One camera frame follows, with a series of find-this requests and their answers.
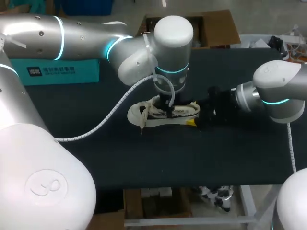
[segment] table surface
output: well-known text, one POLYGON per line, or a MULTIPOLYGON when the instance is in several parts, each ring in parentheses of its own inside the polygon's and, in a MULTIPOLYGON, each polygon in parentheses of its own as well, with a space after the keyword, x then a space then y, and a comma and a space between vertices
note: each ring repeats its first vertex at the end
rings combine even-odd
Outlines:
MULTIPOLYGON (((271 49, 193 50, 185 96, 205 98, 207 88, 230 89, 252 80, 261 64, 280 59, 271 49)), ((95 127, 128 90, 108 63, 100 82, 27 87, 49 131, 69 138, 95 127)), ((139 86, 95 134, 63 146, 90 171, 98 189, 165 186, 282 184, 292 174, 287 128, 265 115, 243 114, 236 127, 200 132, 188 126, 140 128, 131 105, 157 95, 139 86)), ((297 168, 307 167, 306 113, 292 123, 297 168)))

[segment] shoe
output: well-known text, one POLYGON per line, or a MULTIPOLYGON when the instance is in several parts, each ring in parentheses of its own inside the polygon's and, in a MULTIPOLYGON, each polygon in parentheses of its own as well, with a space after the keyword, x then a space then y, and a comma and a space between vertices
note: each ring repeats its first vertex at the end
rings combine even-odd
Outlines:
POLYGON ((193 188, 204 202, 211 202, 222 211, 230 212, 233 186, 197 187, 193 188))
POLYGON ((141 129, 162 125, 187 125, 189 120, 196 118, 201 110, 194 102, 187 105, 175 105, 172 117, 167 118, 166 111, 155 107, 159 99, 160 97, 156 96, 149 101, 131 106, 127 114, 128 120, 141 129))

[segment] cable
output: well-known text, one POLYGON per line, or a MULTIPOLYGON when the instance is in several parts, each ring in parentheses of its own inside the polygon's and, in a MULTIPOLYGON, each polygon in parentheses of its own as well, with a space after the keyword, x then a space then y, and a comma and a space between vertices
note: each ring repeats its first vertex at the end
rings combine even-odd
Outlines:
POLYGON ((293 169, 293 173, 296 173, 296 165, 295 165, 295 158, 294 158, 294 152, 293 152, 292 135, 291 135, 290 123, 287 123, 287 129, 288 129, 289 150, 290 150, 290 156, 291 156, 292 169, 293 169))
POLYGON ((114 106, 114 108, 111 110, 111 112, 102 120, 102 122, 100 122, 95 128, 93 128, 91 131, 88 131, 87 133, 84 133, 80 136, 76 136, 73 138, 55 138, 56 141, 58 142, 70 142, 70 141, 76 141, 76 140, 80 140, 83 139, 85 137, 88 137, 89 135, 93 134, 94 132, 96 132, 101 126, 103 126, 107 120, 114 114, 114 112, 120 107, 120 105, 124 102, 124 100, 128 97, 128 95, 139 85, 141 85, 142 83, 144 83, 145 81, 149 80, 149 79, 153 79, 153 78, 161 78, 163 80, 165 80, 167 82, 167 84, 169 85, 170 89, 171 89, 171 93, 172 93, 172 98, 168 104, 169 107, 172 107, 174 104, 174 100, 175 100, 175 89, 173 84, 171 83, 171 81, 162 75, 150 75, 148 77, 145 77, 141 80, 139 80, 137 83, 135 83, 125 94, 124 96, 122 96, 122 98, 120 99, 120 101, 114 106))

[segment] white shoe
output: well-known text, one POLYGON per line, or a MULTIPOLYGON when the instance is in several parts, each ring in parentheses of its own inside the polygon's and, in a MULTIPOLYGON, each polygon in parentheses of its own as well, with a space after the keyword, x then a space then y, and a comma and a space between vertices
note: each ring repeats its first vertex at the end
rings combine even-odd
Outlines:
POLYGON ((160 97, 156 96, 149 101, 131 106, 127 114, 128 120, 141 129, 162 125, 186 125, 189 120, 196 118, 201 110, 200 106, 194 102, 175 105, 172 118, 167 118, 166 111, 154 106, 159 99, 160 97))

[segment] logo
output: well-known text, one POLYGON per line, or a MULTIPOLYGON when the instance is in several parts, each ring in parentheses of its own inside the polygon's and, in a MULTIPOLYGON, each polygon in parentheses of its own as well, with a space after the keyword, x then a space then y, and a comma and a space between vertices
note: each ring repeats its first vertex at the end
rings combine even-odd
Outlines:
POLYGON ((36 205, 55 205, 65 198, 67 190, 65 177, 51 169, 35 172, 25 184, 25 193, 36 205))
POLYGON ((27 67, 27 70, 28 70, 30 77, 41 77, 41 76, 43 76, 42 71, 40 71, 40 68, 38 66, 27 67))

